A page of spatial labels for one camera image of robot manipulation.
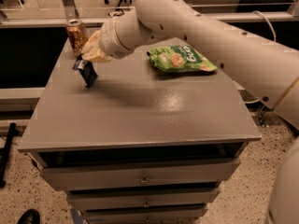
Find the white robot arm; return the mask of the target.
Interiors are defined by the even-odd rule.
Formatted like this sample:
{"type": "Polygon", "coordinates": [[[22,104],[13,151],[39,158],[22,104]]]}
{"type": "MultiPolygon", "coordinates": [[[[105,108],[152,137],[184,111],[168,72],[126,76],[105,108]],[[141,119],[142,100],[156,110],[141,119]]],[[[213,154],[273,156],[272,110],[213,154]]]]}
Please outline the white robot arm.
{"type": "Polygon", "coordinates": [[[91,62],[122,58],[169,36],[200,51],[223,72],[299,129],[299,51],[193,10],[184,0],[135,0],[106,21],[82,50],[91,62]]]}

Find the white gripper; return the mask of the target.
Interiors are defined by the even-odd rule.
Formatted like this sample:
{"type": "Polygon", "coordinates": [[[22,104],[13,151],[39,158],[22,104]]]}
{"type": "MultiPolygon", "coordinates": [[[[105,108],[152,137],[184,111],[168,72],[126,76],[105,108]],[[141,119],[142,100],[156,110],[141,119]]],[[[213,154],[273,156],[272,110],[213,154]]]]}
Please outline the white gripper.
{"type": "Polygon", "coordinates": [[[91,63],[105,63],[111,60],[110,57],[121,59],[131,54],[134,50],[127,42],[134,28],[135,22],[124,17],[106,21],[100,31],[95,31],[84,45],[82,59],[91,63]]]}

